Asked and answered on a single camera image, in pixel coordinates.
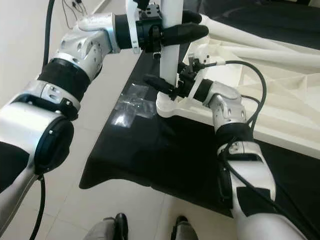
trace white pole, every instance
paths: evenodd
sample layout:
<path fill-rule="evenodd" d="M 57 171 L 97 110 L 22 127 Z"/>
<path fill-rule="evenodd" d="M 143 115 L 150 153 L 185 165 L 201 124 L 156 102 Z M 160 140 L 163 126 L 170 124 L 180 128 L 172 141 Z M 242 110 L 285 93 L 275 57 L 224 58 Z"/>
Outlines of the white pole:
<path fill-rule="evenodd" d="M 182 23 L 184 0 L 161 0 L 162 24 L 169 28 Z M 179 60 L 179 45 L 162 47 L 160 77 L 176 86 Z"/>
<path fill-rule="evenodd" d="M 223 48 L 233 52 L 235 55 L 241 58 L 257 59 L 283 65 L 320 69 L 320 55 L 316 54 L 237 46 L 224 46 Z"/>
<path fill-rule="evenodd" d="M 223 24 L 218 21 L 211 20 L 205 15 L 202 15 L 202 25 L 206 25 L 209 29 L 209 34 L 214 36 L 218 36 L 227 41 L 240 43 L 244 45 L 249 45 L 256 48 L 261 49 L 271 49 L 271 50 L 279 50 L 284 52 L 296 52 L 286 46 L 282 46 L 278 43 L 275 43 L 269 39 L 265 39 L 246 31 L 242 31 L 235 27 Z"/>

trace white plastic stand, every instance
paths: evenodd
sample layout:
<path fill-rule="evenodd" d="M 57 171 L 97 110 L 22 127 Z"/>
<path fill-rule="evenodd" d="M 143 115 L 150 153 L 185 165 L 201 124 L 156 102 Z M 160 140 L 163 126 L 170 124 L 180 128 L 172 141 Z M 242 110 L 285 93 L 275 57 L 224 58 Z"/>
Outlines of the white plastic stand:
<path fill-rule="evenodd" d="M 182 23 L 184 0 L 161 0 L 162 25 L 169 28 Z M 179 60 L 179 45 L 162 47 L 160 77 L 175 86 Z"/>
<path fill-rule="evenodd" d="M 205 20 L 210 36 L 190 45 L 184 63 L 189 64 L 188 55 L 194 54 L 202 63 L 204 60 L 206 63 L 244 60 L 254 64 L 267 82 L 267 99 L 254 137 L 320 159 L 320 51 L 263 39 L 226 25 L 218 31 L 217 26 L 221 27 L 222 23 Z M 196 84 L 204 78 L 235 87 L 241 94 L 261 98 L 260 80 L 246 66 L 228 64 L 206 68 Z M 167 95 L 159 93 L 158 114 L 164 118 L 181 116 L 213 125 L 211 110 L 193 99 L 193 95 L 194 90 L 189 97 L 171 101 Z M 249 118 L 257 104 L 245 98 L 242 103 Z"/>
<path fill-rule="evenodd" d="M 133 0 L 125 1 L 126 16 L 128 19 L 132 50 L 135 54 L 140 54 L 140 47 L 137 34 L 136 21 L 139 20 L 138 3 Z"/>

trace black tablecloth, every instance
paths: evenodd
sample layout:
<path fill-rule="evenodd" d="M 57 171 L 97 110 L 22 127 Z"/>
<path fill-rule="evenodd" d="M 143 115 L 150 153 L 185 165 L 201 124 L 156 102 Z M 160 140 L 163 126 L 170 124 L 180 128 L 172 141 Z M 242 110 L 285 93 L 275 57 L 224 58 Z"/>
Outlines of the black tablecloth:
<path fill-rule="evenodd" d="M 200 8 L 204 3 L 202 1 L 196 7 Z M 239 21 L 238 25 L 233 22 L 232 25 L 250 32 L 248 21 L 244 22 Z M 253 25 L 252 32 L 257 34 L 257 24 Z M 292 28 L 291 31 L 301 32 L 301 29 Z M 270 34 L 269 38 L 309 47 L 315 47 L 317 42 L 317 48 L 320 48 L 319 38 L 308 41 L 319 36 L 319 32 L 319 26 L 317 30 L 306 30 L 304 35 L 308 36 L 307 41 L 301 37 L 291 39 L 292 34 L 278 39 L 275 33 L 275 37 Z M 181 47 L 180 57 L 186 52 L 186 47 Z M 142 76 L 146 73 L 158 74 L 159 66 L 153 63 L 150 54 L 142 53 L 122 92 L 126 94 L 132 83 L 145 86 Z M 148 88 L 144 99 L 155 102 L 156 98 L 157 92 Z M 119 110 L 114 109 L 107 120 L 87 160 L 80 188 L 91 188 L 110 179 L 126 179 L 230 215 L 220 202 L 215 136 L 211 126 L 179 116 L 162 118 L 154 115 L 145 118 L 137 115 L 130 127 L 122 127 L 113 124 L 118 113 Z M 320 226 L 320 161 L 271 144 L 259 143 L 274 178 L 287 189 L 313 223 Z M 276 201 L 297 215 L 279 188 Z"/>

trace gray trousers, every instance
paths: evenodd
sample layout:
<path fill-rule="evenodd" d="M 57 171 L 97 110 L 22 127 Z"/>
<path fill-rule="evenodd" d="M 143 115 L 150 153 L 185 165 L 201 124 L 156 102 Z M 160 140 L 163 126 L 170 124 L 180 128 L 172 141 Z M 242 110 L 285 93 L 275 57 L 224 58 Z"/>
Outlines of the gray trousers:
<path fill-rule="evenodd" d="M 172 240 L 198 240 L 194 228 L 187 221 L 182 221 L 176 228 L 176 237 Z"/>
<path fill-rule="evenodd" d="M 91 228 L 83 240 L 114 240 L 115 219 L 110 217 Z M 198 240 L 197 234 L 189 222 L 182 221 L 176 229 L 176 237 L 172 240 Z"/>

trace white bracket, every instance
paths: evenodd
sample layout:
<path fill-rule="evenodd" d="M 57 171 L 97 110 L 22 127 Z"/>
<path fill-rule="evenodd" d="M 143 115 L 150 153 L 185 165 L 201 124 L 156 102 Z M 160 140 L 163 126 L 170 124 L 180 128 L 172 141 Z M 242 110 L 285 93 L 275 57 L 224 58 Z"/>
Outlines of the white bracket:
<path fill-rule="evenodd" d="M 137 25 L 136 25 L 136 21 L 139 20 L 138 3 L 133 0 L 126 0 L 125 9 L 126 9 L 126 15 L 128 18 L 132 49 L 135 54 L 140 54 L 141 49 L 139 47 Z"/>
<path fill-rule="evenodd" d="M 182 23 L 183 0 L 161 0 L 162 26 L 170 28 Z M 180 45 L 162 46 L 160 77 L 173 86 L 177 84 Z"/>

